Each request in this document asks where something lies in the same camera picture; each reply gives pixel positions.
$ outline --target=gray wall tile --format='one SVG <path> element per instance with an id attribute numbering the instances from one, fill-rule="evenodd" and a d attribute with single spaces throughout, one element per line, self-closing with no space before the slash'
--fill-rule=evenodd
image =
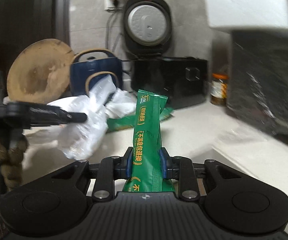
<path id="1" fill-rule="evenodd" d="M 196 23 L 206 17 L 204 0 L 170 0 L 169 5 L 174 26 Z"/>
<path id="2" fill-rule="evenodd" d="M 198 57 L 209 60 L 212 30 L 205 20 L 174 28 L 174 56 Z"/>
<path id="3" fill-rule="evenodd" d="M 71 0 L 70 30 L 106 27 L 112 13 L 106 12 L 104 0 Z M 114 21 L 113 26 L 120 26 L 120 18 Z"/>
<path id="4" fill-rule="evenodd" d="M 105 28 L 71 32 L 71 48 L 75 53 L 86 49 L 105 47 Z"/>

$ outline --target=kitchen counter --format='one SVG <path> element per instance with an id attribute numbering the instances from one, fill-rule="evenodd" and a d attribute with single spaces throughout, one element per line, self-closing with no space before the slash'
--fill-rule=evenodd
<path id="1" fill-rule="evenodd" d="M 196 163 L 216 159 L 226 165 L 279 188 L 288 195 L 288 145 L 229 116 L 226 109 L 209 102 L 177 110 L 161 123 L 163 146 L 171 156 L 189 157 Z M 133 129 L 109 133 L 88 160 L 123 156 L 132 146 Z M 37 179 L 73 160 L 56 149 L 56 142 L 30 147 L 23 161 L 24 183 Z M 92 180 L 88 195 L 95 180 Z M 124 180 L 115 182 L 120 191 Z"/>

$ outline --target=jar lid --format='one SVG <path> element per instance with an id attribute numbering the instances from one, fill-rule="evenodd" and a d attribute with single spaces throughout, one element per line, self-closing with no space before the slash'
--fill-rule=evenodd
<path id="1" fill-rule="evenodd" d="M 228 79 L 228 75 L 226 74 L 213 73 L 212 76 L 217 79 Z"/>

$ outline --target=green snack package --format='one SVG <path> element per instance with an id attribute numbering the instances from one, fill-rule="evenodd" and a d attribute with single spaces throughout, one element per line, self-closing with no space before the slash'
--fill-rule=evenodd
<path id="1" fill-rule="evenodd" d="M 167 107 L 164 108 L 162 113 L 160 114 L 160 122 L 167 120 L 172 117 L 171 113 L 174 111 L 173 108 Z M 120 131 L 128 128 L 134 127 L 135 123 L 135 115 L 128 115 L 119 119 L 111 119 L 107 120 L 108 130 L 107 132 Z"/>
<path id="2" fill-rule="evenodd" d="M 139 90 L 133 136 L 132 175 L 123 191 L 175 191 L 172 181 L 163 179 L 159 149 L 162 146 L 160 113 L 167 97 Z"/>

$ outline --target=wooden cutting board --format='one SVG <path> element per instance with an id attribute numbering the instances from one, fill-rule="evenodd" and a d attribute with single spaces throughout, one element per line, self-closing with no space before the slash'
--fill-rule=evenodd
<path id="1" fill-rule="evenodd" d="M 12 64 L 7 92 L 13 101 L 47 104 L 60 97 L 69 85 L 71 47 L 56 39 L 28 46 Z"/>

